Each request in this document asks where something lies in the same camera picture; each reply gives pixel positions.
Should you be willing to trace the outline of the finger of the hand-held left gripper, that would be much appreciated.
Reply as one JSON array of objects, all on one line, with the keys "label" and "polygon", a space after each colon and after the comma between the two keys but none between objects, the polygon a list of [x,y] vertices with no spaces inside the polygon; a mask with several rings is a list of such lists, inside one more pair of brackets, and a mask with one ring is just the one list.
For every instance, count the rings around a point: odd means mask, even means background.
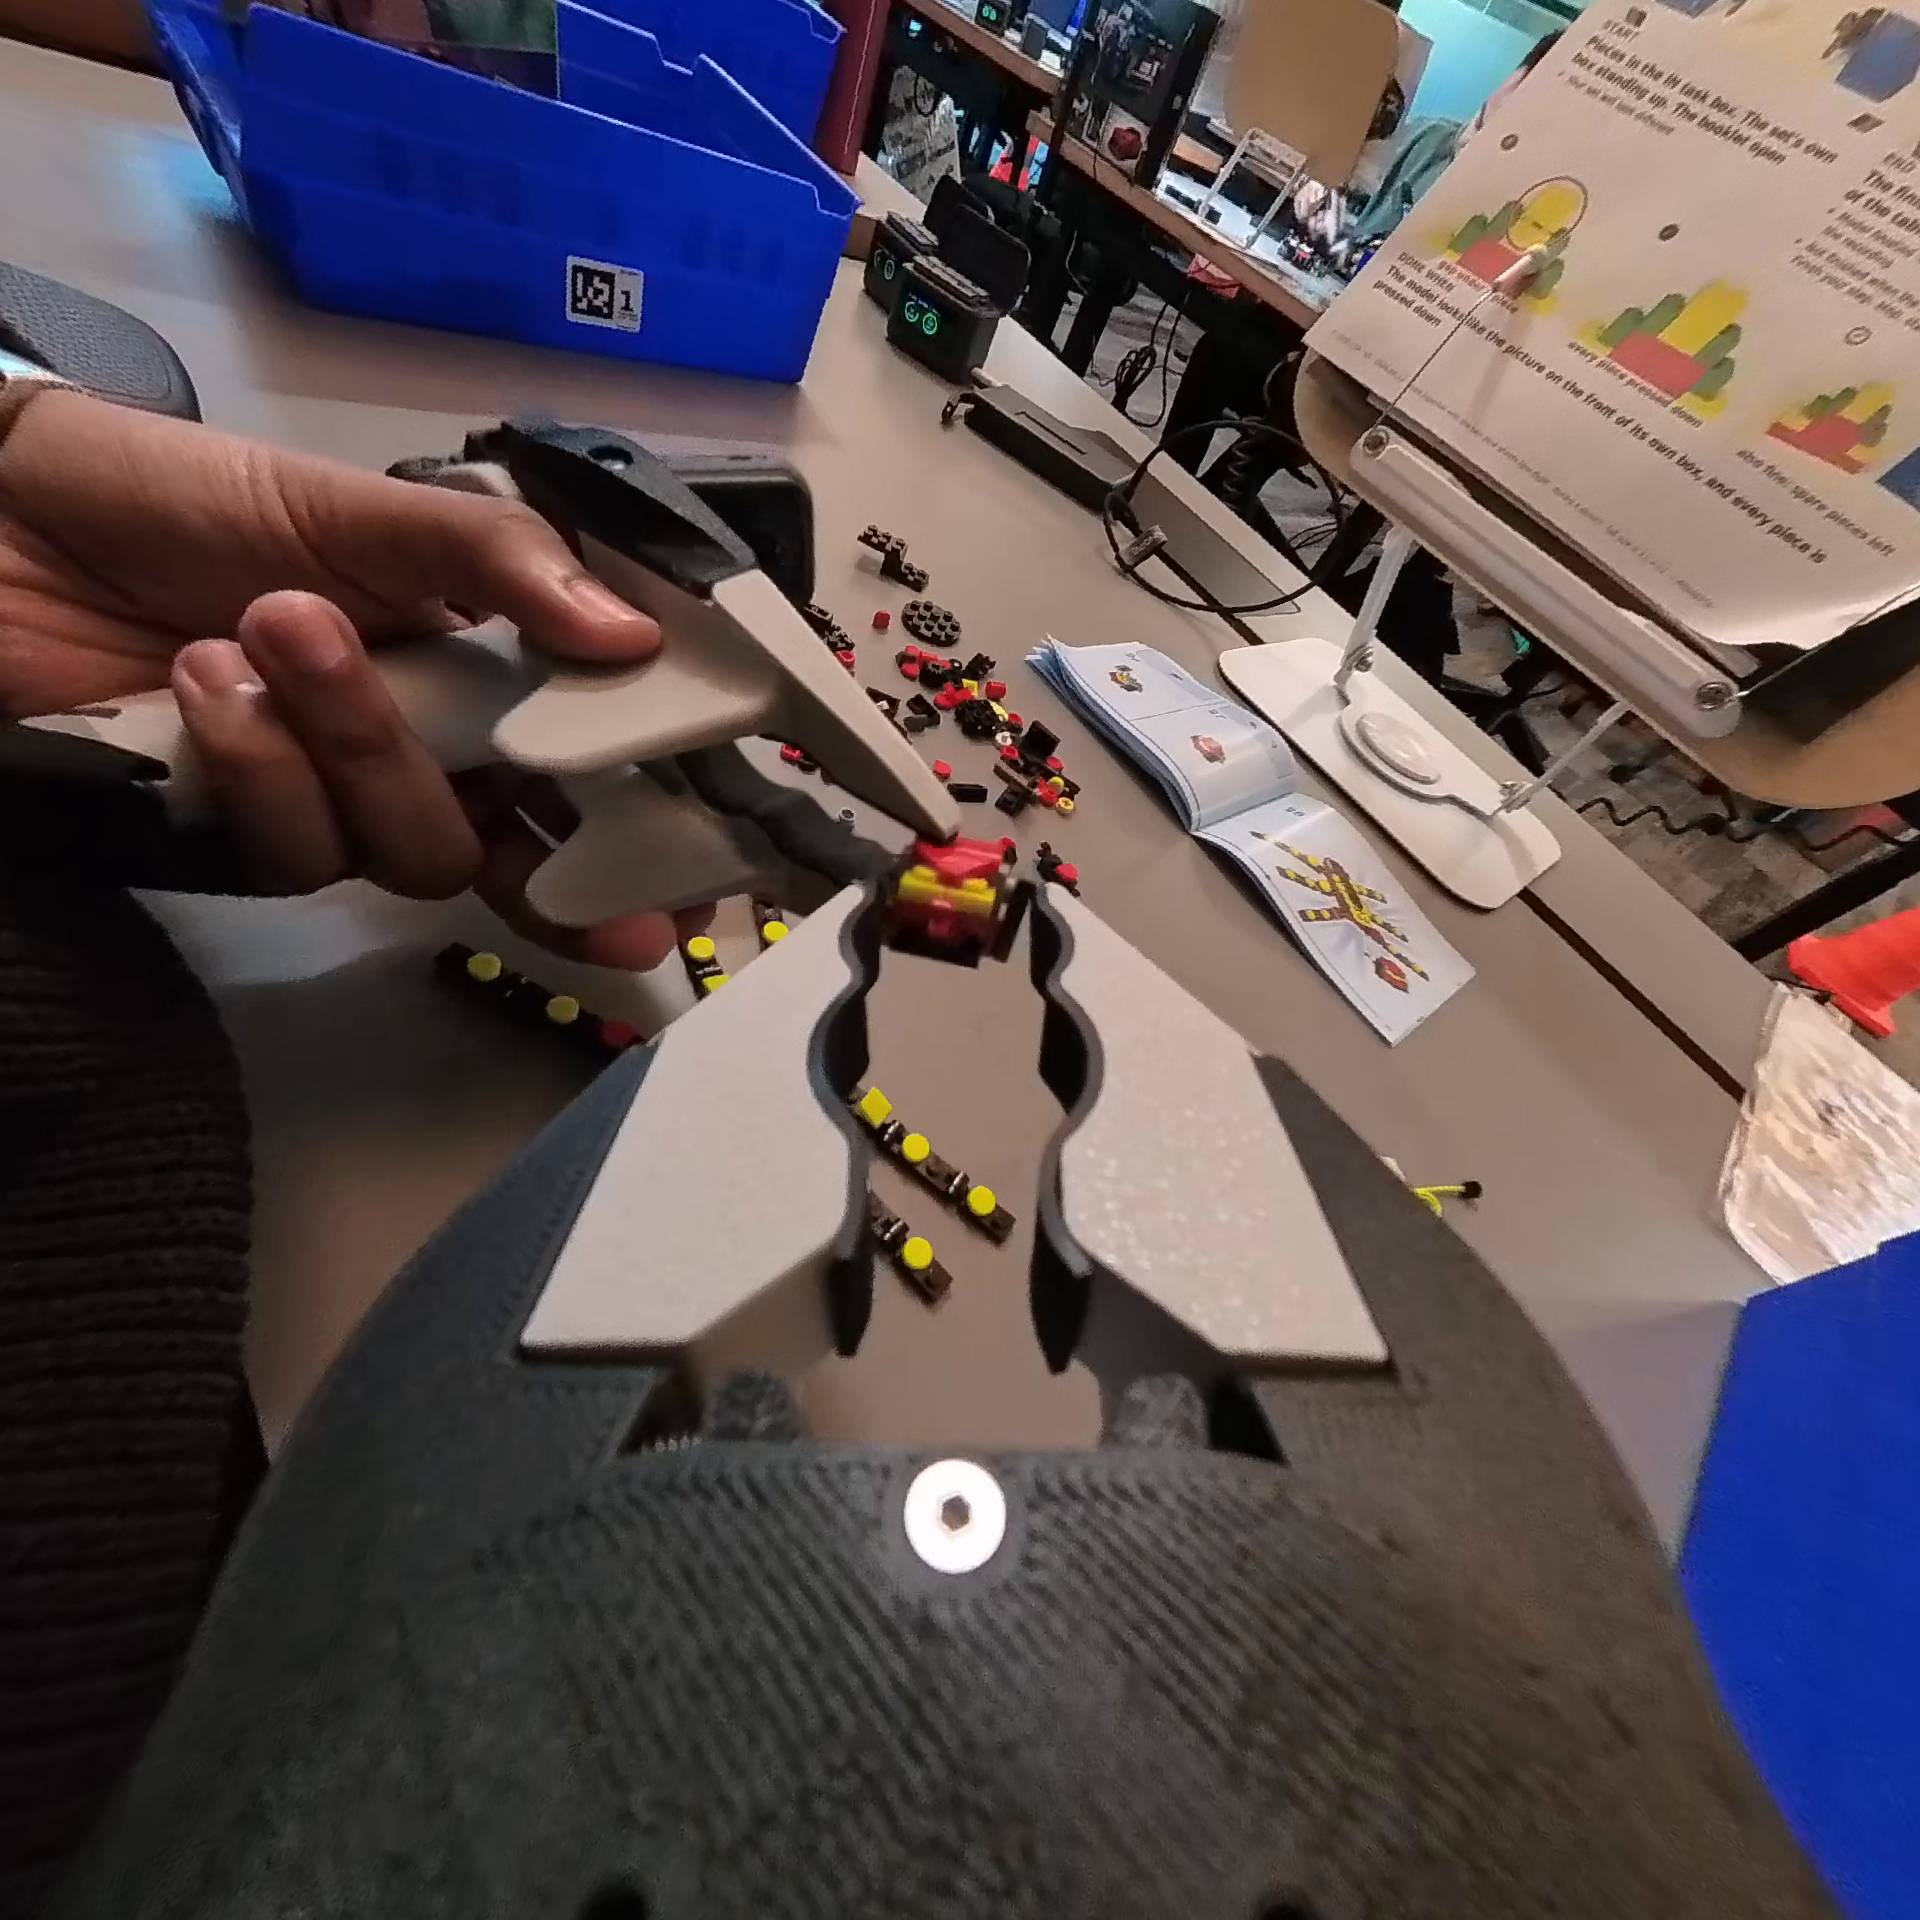
[{"label": "finger of the hand-held left gripper", "polygon": [[657,623],[657,649],[598,672],[555,668],[494,724],[496,756],[582,776],[773,736],[917,833],[958,833],[944,784],[760,568],[702,589],[647,566],[603,566],[600,577]]},{"label": "finger of the hand-held left gripper", "polygon": [[740,748],[565,774],[579,823],[526,882],[563,928],[753,895],[801,913],[893,874],[900,853],[856,832]]}]

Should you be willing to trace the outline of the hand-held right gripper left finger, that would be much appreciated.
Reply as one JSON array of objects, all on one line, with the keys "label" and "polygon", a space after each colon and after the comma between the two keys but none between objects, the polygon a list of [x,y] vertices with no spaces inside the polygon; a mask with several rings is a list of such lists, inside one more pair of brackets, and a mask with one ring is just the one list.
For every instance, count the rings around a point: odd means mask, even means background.
[{"label": "hand-held right gripper left finger", "polygon": [[867,1069],[878,884],[847,886],[673,1022],[520,1327],[537,1360],[788,1381],[873,1321]]}]

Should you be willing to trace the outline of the red yellow black lego model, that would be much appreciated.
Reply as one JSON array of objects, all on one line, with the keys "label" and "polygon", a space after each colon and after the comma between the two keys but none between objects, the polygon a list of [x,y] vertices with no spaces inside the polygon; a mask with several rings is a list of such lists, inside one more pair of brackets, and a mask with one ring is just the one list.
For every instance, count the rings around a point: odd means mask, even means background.
[{"label": "red yellow black lego model", "polygon": [[1013,838],[919,840],[888,889],[880,913],[886,951],[979,966],[1009,956],[1032,884],[1016,874]]}]

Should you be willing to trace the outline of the pile of loose lego pieces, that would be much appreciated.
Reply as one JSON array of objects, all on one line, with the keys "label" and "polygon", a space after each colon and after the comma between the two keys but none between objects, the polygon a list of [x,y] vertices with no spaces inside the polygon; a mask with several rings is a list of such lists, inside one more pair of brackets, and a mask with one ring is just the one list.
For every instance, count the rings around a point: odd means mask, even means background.
[{"label": "pile of loose lego pieces", "polygon": [[819,602],[812,564],[783,588],[812,636],[919,759],[958,815],[958,832],[996,870],[1029,866],[1037,884],[1083,894],[1060,830],[1083,799],[1060,730],[1016,705],[1005,668],[979,650],[958,613],[934,601],[905,538],[875,522],[856,535],[885,589],[864,630]]}]

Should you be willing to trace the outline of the lego instruction booklet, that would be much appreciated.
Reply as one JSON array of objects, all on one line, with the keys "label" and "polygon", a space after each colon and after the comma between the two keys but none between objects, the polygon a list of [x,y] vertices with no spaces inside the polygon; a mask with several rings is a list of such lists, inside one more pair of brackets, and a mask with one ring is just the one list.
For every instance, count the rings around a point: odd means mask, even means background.
[{"label": "lego instruction booklet", "polygon": [[1120,756],[1150,774],[1192,840],[1249,882],[1327,985],[1387,1045],[1475,975],[1408,886],[1331,802],[1311,798],[1281,733],[1139,641],[1027,655]]}]

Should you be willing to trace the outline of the blue plastic bin with tag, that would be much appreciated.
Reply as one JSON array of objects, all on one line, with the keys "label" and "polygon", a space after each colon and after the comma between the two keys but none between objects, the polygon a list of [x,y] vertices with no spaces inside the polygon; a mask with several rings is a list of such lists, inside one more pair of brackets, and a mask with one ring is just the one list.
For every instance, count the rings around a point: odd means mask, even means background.
[{"label": "blue plastic bin with tag", "polygon": [[422,5],[147,5],[254,239],[312,306],[792,383],[859,193],[707,54],[558,5],[559,96]]}]

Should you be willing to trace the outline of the black flat device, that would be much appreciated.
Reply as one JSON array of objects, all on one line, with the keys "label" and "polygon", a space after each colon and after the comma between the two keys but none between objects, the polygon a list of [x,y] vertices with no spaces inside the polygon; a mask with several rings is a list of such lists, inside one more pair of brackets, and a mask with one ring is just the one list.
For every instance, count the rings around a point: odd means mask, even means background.
[{"label": "black flat device", "polygon": [[950,396],[942,424],[966,424],[996,452],[1093,512],[1120,573],[1172,607],[1245,628],[1255,617],[1296,610],[1308,585],[1284,585],[1168,490],[1156,461],[1128,455],[1108,434],[1048,413],[1007,386]]}]

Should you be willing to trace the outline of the black charging case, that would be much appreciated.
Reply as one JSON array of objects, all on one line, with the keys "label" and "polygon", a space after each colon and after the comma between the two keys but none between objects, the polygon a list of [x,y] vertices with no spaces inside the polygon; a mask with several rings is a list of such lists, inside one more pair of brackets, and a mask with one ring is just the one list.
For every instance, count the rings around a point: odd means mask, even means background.
[{"label": "black charging case", "polygon": [[873,198],[862,206],[862,228],[868,239],[862,288],[883,310],[891,313],[905,282],[905,269],[931,256],[942,257],[952,216],[965,206],[959,176],[942,176],[926,202],[883,208]]},{"label": "black charging case", "polygon": [[998,322],[1019,304],[1030,266],[1024,239],[965,200],[942,257],[921,257],[902,273],[886,343],[955,389],[985,368]]}]

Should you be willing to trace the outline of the white document stand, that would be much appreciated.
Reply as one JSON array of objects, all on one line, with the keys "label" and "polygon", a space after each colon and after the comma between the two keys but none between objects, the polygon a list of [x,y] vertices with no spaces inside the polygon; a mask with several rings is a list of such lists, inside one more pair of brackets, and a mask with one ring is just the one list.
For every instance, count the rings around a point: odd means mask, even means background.
[{"label": "white document stand", "polygon": [[1841,807],[1915,789],[1915,601],[1861,617],[1792,662],[1716,649],[1609,583],[1544,522],[1500,503],[1383,420],[1351,437],[1348,478],[1383,513],[1375,585],[1343,639],[1230,650],[1221,676],[1451,898],[1494,910],[1561,856],[1537,805],[1550,774],[1494,774],[1375,665],[1379,617],[1408,557],[1447,562],[1601,693],[1749,798]]}]

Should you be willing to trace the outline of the grey office chair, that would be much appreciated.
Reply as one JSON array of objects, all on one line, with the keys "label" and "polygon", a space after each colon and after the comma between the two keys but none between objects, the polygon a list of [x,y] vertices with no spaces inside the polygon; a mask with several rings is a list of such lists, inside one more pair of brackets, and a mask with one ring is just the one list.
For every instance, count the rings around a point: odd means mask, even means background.
[{"label": "grey office chair", "polygon": [[14,262],[1,264],[4,381],[62,381],[136,412],[196,423],[177,351],[125,309]]}]

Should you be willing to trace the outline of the clear plastic bag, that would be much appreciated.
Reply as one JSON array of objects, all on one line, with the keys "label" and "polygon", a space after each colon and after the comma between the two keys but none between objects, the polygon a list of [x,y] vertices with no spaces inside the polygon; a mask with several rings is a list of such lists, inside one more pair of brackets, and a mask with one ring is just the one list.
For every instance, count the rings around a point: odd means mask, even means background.
[{"label": "clear plastic bag", "polygon": [[1718,1215],[1776,1286],[1918,1230],[1918,1090],[1824,999],[1774,985]]}]

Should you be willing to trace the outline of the black product box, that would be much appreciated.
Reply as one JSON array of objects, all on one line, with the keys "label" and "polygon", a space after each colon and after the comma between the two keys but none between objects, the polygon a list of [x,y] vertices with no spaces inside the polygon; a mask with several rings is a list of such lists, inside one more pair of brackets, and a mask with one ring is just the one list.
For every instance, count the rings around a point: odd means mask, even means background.
[{"label": "black product box", "polygon": [[1150,188],[1184,128],[1221,13],[1197,2],[1088,5],[1056,129]]}]

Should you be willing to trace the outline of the orange cone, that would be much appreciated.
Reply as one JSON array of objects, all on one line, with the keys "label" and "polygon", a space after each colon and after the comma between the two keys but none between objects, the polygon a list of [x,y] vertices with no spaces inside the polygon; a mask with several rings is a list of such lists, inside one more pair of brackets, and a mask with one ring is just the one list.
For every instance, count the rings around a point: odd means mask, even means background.
[{"label": "orange cone", "polygon": [[1918,930],[1910,913],[1846,932],[1808,932],[1784,949],[1790,973],[1824,994],[1877,1040],[1893,1037],[1893,1010],[1918,992]]}]

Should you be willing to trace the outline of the beige cardboard panel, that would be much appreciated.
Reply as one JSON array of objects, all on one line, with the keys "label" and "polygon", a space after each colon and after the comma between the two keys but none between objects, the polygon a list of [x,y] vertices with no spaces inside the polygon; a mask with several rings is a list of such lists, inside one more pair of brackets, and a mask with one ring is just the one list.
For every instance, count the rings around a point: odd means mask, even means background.
[{"label": "beige cardboard panel", "polygon": [[1245,2],[1225,82],[1228,128],[1302,157],[1343,185],[1397,78],[1400,20],[1379,2]]}]

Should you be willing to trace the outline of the printed instruction sheet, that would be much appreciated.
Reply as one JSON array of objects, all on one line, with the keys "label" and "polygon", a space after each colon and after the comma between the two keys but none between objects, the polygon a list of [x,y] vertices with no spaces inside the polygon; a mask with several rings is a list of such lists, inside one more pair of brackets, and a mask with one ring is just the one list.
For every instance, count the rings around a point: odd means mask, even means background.
[{"label": "printed instruction sheet", "polygon": [[1308,345],[1694,641],[1915,598],[1915,5],[1593,5]]}]

